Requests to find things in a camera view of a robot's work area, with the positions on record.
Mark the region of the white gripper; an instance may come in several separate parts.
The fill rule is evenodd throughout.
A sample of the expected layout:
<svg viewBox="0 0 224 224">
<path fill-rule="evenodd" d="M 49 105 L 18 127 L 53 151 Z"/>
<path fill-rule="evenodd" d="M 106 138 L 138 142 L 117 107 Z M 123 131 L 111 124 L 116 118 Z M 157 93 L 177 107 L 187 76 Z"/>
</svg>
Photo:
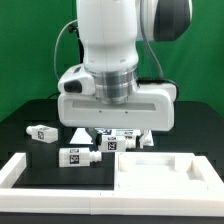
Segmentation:
<svg viewBox="0 0 224 224">
<path fill-rule="evenodd" d="M 124 104 L 103 104 L 94 96 L 62 93 L 58 99 L 61 123 L 86 127 L 93 144 L 94 128 L 139 129 L 140 147 L 152 145 L 153 131 L 169 131 L 174 125 L 176 86 L 171 83 L 140 85 Z"/>
</svg>

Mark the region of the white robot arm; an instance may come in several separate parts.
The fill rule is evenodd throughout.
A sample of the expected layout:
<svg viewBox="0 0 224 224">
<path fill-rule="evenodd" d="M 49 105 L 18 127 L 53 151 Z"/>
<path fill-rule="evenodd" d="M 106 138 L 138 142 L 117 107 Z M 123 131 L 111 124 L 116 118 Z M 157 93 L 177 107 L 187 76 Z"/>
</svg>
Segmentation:
<svg viewBox="0 0 224 224">
<path fill-rule="evenodd" d="M 179 38 L 190 26 L 192 0 L 77 0 L 83 62 L 58 83 L 58 112 L 69 127 L 137 129 L 139 146 L 174 125 L 178 87 L 162 77 L 139 79 L 136 42 Z"/>
</svg>

